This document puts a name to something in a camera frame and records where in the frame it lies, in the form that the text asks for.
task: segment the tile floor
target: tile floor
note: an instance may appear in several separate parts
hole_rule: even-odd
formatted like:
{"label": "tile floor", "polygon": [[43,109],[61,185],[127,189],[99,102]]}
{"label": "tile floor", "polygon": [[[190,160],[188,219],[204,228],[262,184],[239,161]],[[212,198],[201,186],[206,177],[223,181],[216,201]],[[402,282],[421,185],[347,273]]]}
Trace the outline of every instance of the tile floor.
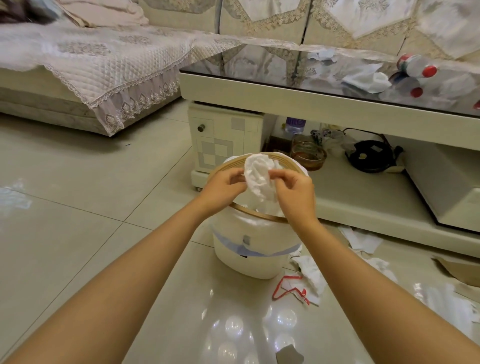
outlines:
{"label": "tile floor", "polygon": [[[91,277],[195,197],[186,109],[179,100],[113,138],[0,115],[0,361]],[[290,343],[305,363],[320,357],[372,362],[328,288],[320,307],[307,308],[292,296],[272,302],[277,279],[231,270],[212,246],[206,222],[125,363],[269,364]],[[374,254],[391,263],[410,292],[416,282],[455,282],[431,255],[388,238]]]}

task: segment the lower shelf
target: lower shelf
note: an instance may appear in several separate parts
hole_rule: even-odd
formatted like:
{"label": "lower shelf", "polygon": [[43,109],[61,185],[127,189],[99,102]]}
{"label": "lower shelf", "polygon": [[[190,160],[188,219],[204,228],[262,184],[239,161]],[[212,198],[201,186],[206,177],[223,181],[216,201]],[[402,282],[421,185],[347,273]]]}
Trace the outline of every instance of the lower shelf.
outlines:
{"label": "lower shelf", "polygon": [[[192,171],[193,185],[203,187],[207,176]],[[330,157],[310,176],[319,218],[480,257],[480,234],[437,225],[402,174],[364,173],[345,157]]]}

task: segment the plastic bottle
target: plastic bottle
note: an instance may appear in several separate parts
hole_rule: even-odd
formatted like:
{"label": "plastic bottle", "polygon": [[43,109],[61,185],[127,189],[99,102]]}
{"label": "plastic bottle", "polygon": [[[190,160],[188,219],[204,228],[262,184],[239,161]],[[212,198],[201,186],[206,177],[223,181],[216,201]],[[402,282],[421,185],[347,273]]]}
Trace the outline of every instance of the plastic bottle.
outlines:
{"label": "plastic bottle", "polygon": [[432,77],[438,69],[429,59],[420,54],[405,53],[398,59],[396,67],[411,77]]}
{"label": "plastic bottle", "polygon": [[393,74],[388,80],[392,83],[393,88],[402,96],[417,98],[423,94],[420,82],[416,78],[410,77],[403,72]]}
{"label": "plastic bottle", "polygon": [[306,122],[304,119],[287,118],[285,131],[289,134],[302,134]]}

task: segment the white trash can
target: white trash can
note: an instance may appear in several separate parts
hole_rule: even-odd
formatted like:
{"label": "white trash can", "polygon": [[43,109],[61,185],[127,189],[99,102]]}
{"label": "white trash can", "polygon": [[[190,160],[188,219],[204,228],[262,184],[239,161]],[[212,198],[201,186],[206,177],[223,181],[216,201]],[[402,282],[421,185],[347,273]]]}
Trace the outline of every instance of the white trash can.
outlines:
{"label": "white trash can", "polygon": [[[277,159],[283,168],[307,174],[293,159],[278,153],[266,153]],[[219,170],[243,167],[249,155],[232,159]],[[250,190],[238,197],[238,202],[256,198]],[[271,279],[278,275],[288,261],[288,254],[296,251],[300,239],[285,217],[267,215],[237,203],[220,211],[212,220],[215,253],[230,268],[250,277]]]}

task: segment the red string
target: red string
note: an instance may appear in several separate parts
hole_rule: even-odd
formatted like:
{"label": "red string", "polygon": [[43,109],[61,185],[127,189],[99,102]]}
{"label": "red string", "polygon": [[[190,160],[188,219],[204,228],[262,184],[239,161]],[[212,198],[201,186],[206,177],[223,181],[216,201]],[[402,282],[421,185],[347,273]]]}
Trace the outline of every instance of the red string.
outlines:
{"label": "red string", "polygon": [[283,296],[285,296],[287,293],[291,293],[293,291],[296,291],[300,295],[300,297],[307,303],[307,305],[310,306],[310,301],[307,299],[307,297],[305,297],[307,295],[307,290],[306,289],[303,289],[302,292],[300,292],[300,290],[297,287],[294,287],[291,290],[283,292],[278,297],[275,297],[275,294],[280,289],[280,286],[282,285],[282,282],[283,282],[284,279],[302,279],[302,278],[303,277],[299,277],[299,276],[283,276],[282,279],[280,280],[280,282],[276,285],[275,291],[272,294],[272,300],[276,301],[276,300],[282,298]]}

